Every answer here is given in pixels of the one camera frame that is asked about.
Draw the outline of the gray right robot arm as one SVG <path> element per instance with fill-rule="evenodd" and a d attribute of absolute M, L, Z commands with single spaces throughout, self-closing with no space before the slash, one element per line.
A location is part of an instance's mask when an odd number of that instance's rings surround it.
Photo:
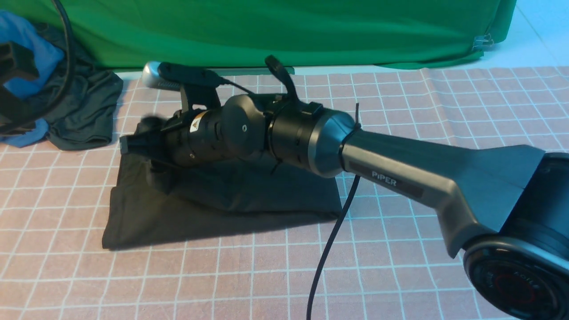
<path fill-rule="evenodd" d="M 147 63 L 150 88 L 179 91 L 183 109 L 120 138 L 120 152 L 160 167 L 192 168 L 269 155 L 331 178 L 355 175 L 322 253 L 306 318 L 331 246 L 364 178 L 432 208 L 449 257 L 492 306 L 522 320 L 568 318 L 568 154 L 526 144 L 471 149 L 367 132 L 357 118 L 305 103 L 275 56 L 265 64 L 285 93 L 244 89 L 224 105 L 232 81 L 204 68 Z"/>

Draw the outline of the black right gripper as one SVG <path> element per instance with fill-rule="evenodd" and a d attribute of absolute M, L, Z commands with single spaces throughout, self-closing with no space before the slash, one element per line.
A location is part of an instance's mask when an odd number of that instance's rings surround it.
<path fill-rule="evenodd" d="M 163 166 L 192 168 L 232 157 L 221 133 L 221 111 L 177 111 L 171 118 L 144 116 L 136 131 L 120 138 L 122 155 Z"/>

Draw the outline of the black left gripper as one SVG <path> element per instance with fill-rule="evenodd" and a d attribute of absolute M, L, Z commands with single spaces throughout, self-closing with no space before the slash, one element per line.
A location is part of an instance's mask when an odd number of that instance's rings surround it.
<path fill-rule="evenodd" d="M 36 128 L 34 108 L 24 101 L 39 79 L 34 53 L 16 43 L 0 46 L 0 133 L 23 134 Z"/>

